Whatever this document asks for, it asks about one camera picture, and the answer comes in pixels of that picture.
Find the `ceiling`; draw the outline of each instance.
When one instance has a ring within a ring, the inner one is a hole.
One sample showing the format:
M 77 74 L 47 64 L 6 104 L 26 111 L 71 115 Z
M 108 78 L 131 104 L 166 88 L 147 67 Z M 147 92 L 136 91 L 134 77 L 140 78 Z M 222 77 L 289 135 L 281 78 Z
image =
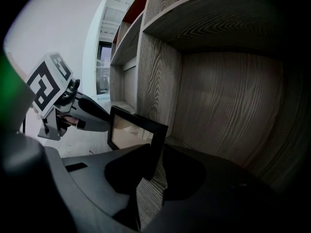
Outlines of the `ceiling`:
M 126 11 L 134 0 L 108 0 L 100 32 L 100 41 L 112 42 Z

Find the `white ceiling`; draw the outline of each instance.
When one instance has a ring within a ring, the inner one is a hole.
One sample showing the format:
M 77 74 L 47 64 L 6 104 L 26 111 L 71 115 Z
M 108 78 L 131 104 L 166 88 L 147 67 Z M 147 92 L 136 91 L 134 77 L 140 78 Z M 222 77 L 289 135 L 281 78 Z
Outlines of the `white ceiling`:
M 108 0 L 99 40 L 112 42 L 123 17 L 134 0 Z

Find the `shelving unit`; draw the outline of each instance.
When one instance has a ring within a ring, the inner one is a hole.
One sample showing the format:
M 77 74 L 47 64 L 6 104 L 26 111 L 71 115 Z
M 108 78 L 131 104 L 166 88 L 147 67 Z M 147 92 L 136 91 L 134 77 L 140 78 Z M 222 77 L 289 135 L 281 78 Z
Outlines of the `shelving unit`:
M 276 0 L 146 0 L 136 25 L 120 28 L 112 100 L 131 97 L 137 114 L 169 126 L 170 144 L 231 160 L 282 191 L 311 130 L 309 81 L 291 56 L 281 8 Z M 133 29 L 136 55 L 127 57 L 120 50 Z

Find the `shelf board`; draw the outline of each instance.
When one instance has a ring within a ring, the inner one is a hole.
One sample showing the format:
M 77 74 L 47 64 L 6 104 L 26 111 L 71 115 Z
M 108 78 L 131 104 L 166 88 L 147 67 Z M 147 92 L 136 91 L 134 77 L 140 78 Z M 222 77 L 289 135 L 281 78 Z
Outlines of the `shelf board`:
M 181 53 L 238 50 L 281 53 L 284 18 L 274 0 L 179 0 L 143 31 Z
M 132 23 L 118 45 L 115 54 L 111 59 L 111 65 L 121 66 L 137 55 L 138 37 L 141 26 L 143 11 Z

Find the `green object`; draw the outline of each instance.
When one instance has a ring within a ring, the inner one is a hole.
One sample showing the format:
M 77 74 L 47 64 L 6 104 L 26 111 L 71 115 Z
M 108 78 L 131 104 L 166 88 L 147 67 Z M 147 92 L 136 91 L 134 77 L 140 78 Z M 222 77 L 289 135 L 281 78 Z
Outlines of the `green object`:
M 19 77 L 4 52 L 0 55 L 0 128 L 18 131 L 35 94 Z

